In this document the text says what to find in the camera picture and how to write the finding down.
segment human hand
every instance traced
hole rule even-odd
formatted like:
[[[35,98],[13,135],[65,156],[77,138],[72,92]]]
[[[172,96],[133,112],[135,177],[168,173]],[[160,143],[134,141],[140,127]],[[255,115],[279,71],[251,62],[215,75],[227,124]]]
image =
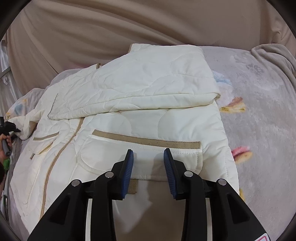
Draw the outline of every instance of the human hand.
[[[8,157],[5,156],[5,153],[3,151],[2,140],[6,140],[9,147],[12,147],[12,142],[10,136],[5,136],[4,134],[0,135],[0,162],[3,164],[3,161]]]

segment gray handle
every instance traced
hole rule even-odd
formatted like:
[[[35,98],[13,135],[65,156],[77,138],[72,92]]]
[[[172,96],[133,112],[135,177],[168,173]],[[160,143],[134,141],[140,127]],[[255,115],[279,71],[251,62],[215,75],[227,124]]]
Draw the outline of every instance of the gray handle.
[[[6,140],[2,140],[2,148],[3,148],[3,151],[5,153],[5,156],[10,156],[11,151],[10,151],[10,149],[8,147],[8,144],[7,144]]]

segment person's arm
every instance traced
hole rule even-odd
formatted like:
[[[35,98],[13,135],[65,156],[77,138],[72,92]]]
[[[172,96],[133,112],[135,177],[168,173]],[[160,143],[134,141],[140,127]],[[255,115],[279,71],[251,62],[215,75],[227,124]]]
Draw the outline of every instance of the person's arm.
[[[0,135],[0,200],[2,198],[2,191],[3,191],[3,188],[4,188],[4,183],[5,183],[5,170],[4,170],[4,167],[3,167],[3,162],[5,159],[7,159],[8,157],[5,156],[5,153],[3,151],[3,148],[2,148],[2,140],[5,139],[8,143],[8,145],[10,147],[12,147],[12,143],[11,143],[11,138],[10,136],[5,136],[3,134]]]

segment green wristband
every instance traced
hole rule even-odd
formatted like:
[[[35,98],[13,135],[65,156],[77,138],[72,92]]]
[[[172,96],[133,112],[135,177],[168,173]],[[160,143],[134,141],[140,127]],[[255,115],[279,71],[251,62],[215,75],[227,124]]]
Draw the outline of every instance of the green wristband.
[[[3,161],[3,167],[4,167],[4,170],[5,171],[8,171],[9,170],[9,165],[10,165],[10,159],[9,158],[8,159],[5,159]]]

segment white quilted jacket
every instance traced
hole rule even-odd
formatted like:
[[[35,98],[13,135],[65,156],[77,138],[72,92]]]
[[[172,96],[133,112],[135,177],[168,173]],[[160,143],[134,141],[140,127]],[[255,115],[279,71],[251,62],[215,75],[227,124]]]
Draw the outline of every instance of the white quilted jacket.
[[[33,111],[10,120],[21,139],[38,123],[11,180],[22,221],[31,232],[71,180],[96,179],[132,149],[138,187],[114,202],[118,239],[159,233],[161,240],[180,240],[184,203],[170,195],[165,147],[188,170],[239,190],[215,102],[219,89],[203,52],[133,44],[127,55],[98,66],[48,88]]]

